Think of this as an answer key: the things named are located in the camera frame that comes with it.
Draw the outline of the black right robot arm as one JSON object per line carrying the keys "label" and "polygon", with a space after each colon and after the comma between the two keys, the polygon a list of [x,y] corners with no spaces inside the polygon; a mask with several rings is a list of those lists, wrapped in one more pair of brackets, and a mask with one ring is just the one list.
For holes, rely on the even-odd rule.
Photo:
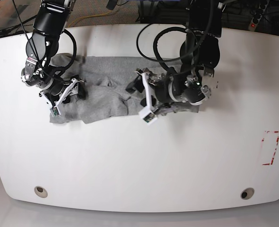
{"label": "black right robot arm", "polygon": [[[62,76],[74,63],[77,44],[73,35],[66,30],[66,24],[73,11],[73,0],[43,0],[35,18],[33,33],[26,44],[26,65],[21,79],[29,87],[38,86],[51,101],[51,105],[59,101],[69,85],[68,95],[86,98],[86,92],[78,75],[69,79]],[[59,49],[61,34],[69,36],[73,43],[73,55],[65,66],[52,66],[50,61]]]}

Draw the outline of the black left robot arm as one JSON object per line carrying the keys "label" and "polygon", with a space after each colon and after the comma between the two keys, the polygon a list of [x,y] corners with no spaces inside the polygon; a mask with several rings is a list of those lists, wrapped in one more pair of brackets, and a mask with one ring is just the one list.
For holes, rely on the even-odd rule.
{"label": "black left robot arm", "polygon": [[[188,22],[164,29],[153,42],[155,58],[139,52],[146,60],[157,62],[165,70],[162,74],[149,69],[138,69],[137,77],[127,85],[130,94],[145,92],[141,105],[151,101],[154,113],[161,111],[197,112],[199,106],[211,96],[214,69],[219,63],[218,39],[221,37],[222,10],[219,0],[194,0],[190,4]],[[180,32],[186,39],[180,48],[180,56],[165,60],[158,49],[160,38],[170,32]]]}

